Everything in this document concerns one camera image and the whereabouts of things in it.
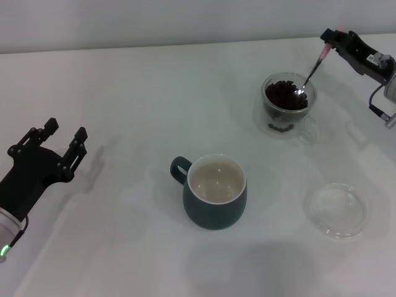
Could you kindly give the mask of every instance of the glass cup handle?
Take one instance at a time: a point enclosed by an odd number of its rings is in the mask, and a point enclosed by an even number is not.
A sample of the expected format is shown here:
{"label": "glass cup handle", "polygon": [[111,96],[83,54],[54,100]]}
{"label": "glass cup handle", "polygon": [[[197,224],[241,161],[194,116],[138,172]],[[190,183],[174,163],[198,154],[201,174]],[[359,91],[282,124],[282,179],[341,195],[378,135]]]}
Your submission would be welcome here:
{"label": "glass cup handle", "polygon": [[304,144],[314,144],[319,138],[319,130],[316,120],[307,115],[298,131],[298,139]]}

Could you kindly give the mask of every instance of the white table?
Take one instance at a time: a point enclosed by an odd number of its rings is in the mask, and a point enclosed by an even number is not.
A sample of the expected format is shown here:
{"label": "white table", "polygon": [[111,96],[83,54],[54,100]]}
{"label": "white table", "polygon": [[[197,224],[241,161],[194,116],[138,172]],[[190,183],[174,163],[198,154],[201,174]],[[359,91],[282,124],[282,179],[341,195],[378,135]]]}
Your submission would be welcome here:
{"label": "white table", "polygon": [[[364,36],[395,55],[396,35]],[[396,130],[368,109],[377,87],[331,53],[313,79],[314,145],[254,124],[267,76],[307,75],[318,38],[0,56],[0,168],[32,126],[55,117],[45,146],[66,151],[86,127],[88,155],[51,186],[0,266],[2,297],[378,297],[395,293]],[[393,114],[381,93],[377,105]],[[207,231],[187,217],[172,159],[221,152],[243,165],[246,210]],[[351,184],[371,204],[359,237],[320,233],[307,193]]]}

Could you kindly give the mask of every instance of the dark green mug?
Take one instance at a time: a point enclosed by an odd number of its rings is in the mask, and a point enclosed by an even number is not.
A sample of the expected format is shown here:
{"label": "dark green mug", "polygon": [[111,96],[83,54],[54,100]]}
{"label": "dark green mug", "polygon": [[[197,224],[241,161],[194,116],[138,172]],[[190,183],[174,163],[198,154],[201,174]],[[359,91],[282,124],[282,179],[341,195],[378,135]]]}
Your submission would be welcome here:
{"label": "dark green mug", "polygon": [[184,209],[198,226],[224,229],[241,217],[248,187],[245,172],[232,158],[222,154],[207,155],[191,163],[177,157],[172,161],[171,174],[184,185]]}

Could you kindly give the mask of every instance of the clear glass cup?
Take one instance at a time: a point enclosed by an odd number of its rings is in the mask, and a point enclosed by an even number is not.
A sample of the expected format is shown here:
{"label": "clear glass cup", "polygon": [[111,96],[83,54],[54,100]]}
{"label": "clear glass cup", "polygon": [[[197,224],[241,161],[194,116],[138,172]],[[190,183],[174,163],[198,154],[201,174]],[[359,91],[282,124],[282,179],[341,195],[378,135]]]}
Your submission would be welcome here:
{"label": "clear glass cup", "polygon": [[301,110],[285,110],[274,105],[265,94],[267,87],[270,84],[277,83],[279,80],[290,80],[297,87],[302,87],[306,78],[295,73],[277,73],[268,77],[261,88],[268,131],[272,134],[282,136],[282,138],[293,137],[301,129],[302,120],[308,115],[309,110],[311,110],[316,102],[316,89],[312,83],[308,82],[304,88],[308,106]]}

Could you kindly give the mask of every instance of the green led light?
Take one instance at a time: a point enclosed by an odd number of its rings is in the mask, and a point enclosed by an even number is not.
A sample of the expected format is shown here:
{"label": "green led light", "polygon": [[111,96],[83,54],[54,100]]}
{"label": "green led light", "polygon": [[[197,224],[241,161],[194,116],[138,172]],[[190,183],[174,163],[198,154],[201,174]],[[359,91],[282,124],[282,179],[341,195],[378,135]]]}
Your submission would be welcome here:
{"label": "green led light", "polygon": [[4,255],[7,254],[7,251],[10,249],[10,246],[7,244],[6,246],[3,247],[3,249],[0,252],[0,257],[3,257]]}

